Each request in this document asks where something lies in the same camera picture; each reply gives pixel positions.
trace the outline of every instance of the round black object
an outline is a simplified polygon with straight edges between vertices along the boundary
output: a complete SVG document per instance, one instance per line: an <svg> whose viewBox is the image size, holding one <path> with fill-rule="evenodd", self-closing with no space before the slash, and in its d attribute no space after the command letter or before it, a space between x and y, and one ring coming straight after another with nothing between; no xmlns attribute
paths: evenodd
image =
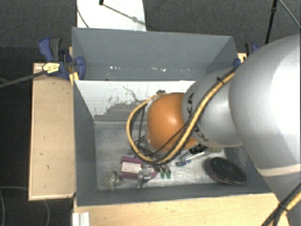
<svg viewBox="0 0 301 226"><path fill-rule="evenodd" d="M246 182L242 170L227 159L214 157L209 165L212 177L219 182L231 185L242 185Z"/></svg>

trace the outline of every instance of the blue clamp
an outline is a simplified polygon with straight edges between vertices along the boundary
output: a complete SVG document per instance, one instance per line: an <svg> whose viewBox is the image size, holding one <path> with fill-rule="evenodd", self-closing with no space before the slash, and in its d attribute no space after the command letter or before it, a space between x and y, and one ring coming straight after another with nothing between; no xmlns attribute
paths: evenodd
<svg viewBox="0 0 301 226"><path fill-rule="evenodd" d="M234 66L234 67L237 67L237 66L239 66L240 64L241 64L241 60L240 60L239 58L234 59L234 63L233 63L233 66Z"/></svg>
<svg viewBox="0 0 301 226"><path fill-rule="evenodd" d="M43 38L39 43L40 53L45 57L47 62L56 62L59 63L59 71L53 73L46 73L48 76L58 76L65 80L69 79L70 72L67 71L67 67L76 66L77 72L79 74L79 79L82 80L85 77L86 73L86 64L83 57L77 57L76 61L72 61L72 57L68 52L62 50L61 53L64 57L64 62L59 61L59 44L61 42L60 38Z"/></svg>
<svg viewBox="0 0 301 226"><path fill-rule="evenodd" d="M255 51L259 50L259 46L256 43L245 43L246 48L246 56L248 57L250 54L254 53Z"/></svg>

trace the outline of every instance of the yellow cable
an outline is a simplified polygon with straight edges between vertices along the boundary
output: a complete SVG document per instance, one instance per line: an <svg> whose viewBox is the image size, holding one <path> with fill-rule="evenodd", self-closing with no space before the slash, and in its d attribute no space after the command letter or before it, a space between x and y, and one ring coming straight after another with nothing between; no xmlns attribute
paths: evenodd
<svg viewBox="0 0 301 226"><path fill-rule="evenodd" d="M128 117L128 120L127 120L127 127L126 127L126 130L127 130L127 138L130 142L130 145L132 147L132 149L134 150L134 152L136 154L139 154L139 157L146 160L146 161L149 161L149 162L152 162L152 161L155 161L154 159L151 159L151 158L148 158L146 156L144 156L140 150L137 148L135 142L133 141L132 139L132 136L131 136L131 133L130 133L130 127L131 127L131 122L132 122L132 119L134 117L134 115L136 114L137 111L139 111L142 107L144 107L145 105L147 105L151 100L159 97L159 96L162 96L164 95L165 93L161 93L161 94L157 94L157 95L154 95L148 99L146 99L145 101L143 101L140 105L138 105L129 115Z"/></svg>
<svg viewBox="0 0 301 226"><path fill-rule="evenodd" d="M299 191L293 199L288 203L286 209L291 210L301 200L301 191Z"/></svg>
<svg viewBox="0 0 301 226"><path fill-rule="evenodd" d="M170 158L172 158L183 146L183 144L185 143L186 139L188 138L189 134L191 133L191 131L193 130L195 124L197 123L197 120L199 118L199 116L201 115L202 111L204 110L205 106L207 105L207 103L210 101L210 99L227 83L229 82L233 76L234 76L235 72L232 72L231 74L229 74L226 78L224 78L222 81L220 81L209 93L208 95L204 98L204 100L202 101L202 103L199 105L195 115L192 117L191 122L188 125L188 128L186 129L183 137L180 139L178 145L161 161L158 162L158 164L164 163L167 160L169 160ZM130 145L132 147L132 149L134 150L134 152L136 154L139 154L139 157L145 161L148 162L154 162L155 159L151 159L146 157L145 155L143 155L140 150L137 148L135 142L132 139L131 133L130 133L130 125L131 125L131 121L133 116L135 115L135 113L140 110L143 106L145 106L146 104L148 104L151 100L153 100L156 97L159 97L163 94L158 94L158 95L154 95L150 98L148 98L147 100L145 100L144 102L142 102L140 105L138 105L129 115L129 118L127 120L127 138L130 142Z"/></svg>
<svg viewBox="0 0 301 226"><path fill-rule="evenodd" d="M229 82L234 76L234 72L231 73L230 75L228 75L225 79L223 79L220 83L218 83L209 93L208 95L204 98L204 100L202 101L202 103L200 104L200 106L198 107L195 115L193 116L187 130L185 131L183 137L180 139L179 144L171 151L171 153L164 158L163 160L159 161L158 163L164 163L166 162L168 159L172 158L182 147L182 145L185 143L187 137L189 136L189 134L191 133L191 131L193 130L195 124L197 123L197 120L199 118L199 116L201 115L202 111L204 110L205 106L207 105L207 103L209 102L209 100L220 90L220 88L222 88L224 86L224 84L226 84L227 82Z"/></svg>

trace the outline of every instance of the wooden table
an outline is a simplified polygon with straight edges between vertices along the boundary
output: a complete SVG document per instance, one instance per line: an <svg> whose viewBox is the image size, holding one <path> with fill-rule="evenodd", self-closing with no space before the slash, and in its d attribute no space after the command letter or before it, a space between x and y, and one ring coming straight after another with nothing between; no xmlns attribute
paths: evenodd
<svg viewBox="0 0 301 226"><path fill-rule="evenodd" d="M42 64L34 64L34 72ZM75 191L72 85L41 76L33 80L29 200L71 198ZM274 194L168 202L77 207L91 226L259 226L277 207ZM287 226L282 218L279 226Z"/></svg>

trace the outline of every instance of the gray bin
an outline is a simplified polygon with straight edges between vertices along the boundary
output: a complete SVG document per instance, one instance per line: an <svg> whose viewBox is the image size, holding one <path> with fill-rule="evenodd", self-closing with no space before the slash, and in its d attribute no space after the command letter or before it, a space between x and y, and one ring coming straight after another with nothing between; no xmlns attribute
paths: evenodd
<svg viewBox="0 0 301 226"><path fill-rule="evenodd" d="M125 123L137 100L157 89L184 92L200 76L233 66L237 52L232 37L73 28L72 48L73 57L83 56L87 64L85 80L74 86L79 206L270 192L242 146L210 157L236 163L247 176L243 186L213 181L206 172L210 157L174 166L177 180L149 181L141 189L127 181L112 192L103 180L107 172L118 170L121 155L132 153Z"/></svg>

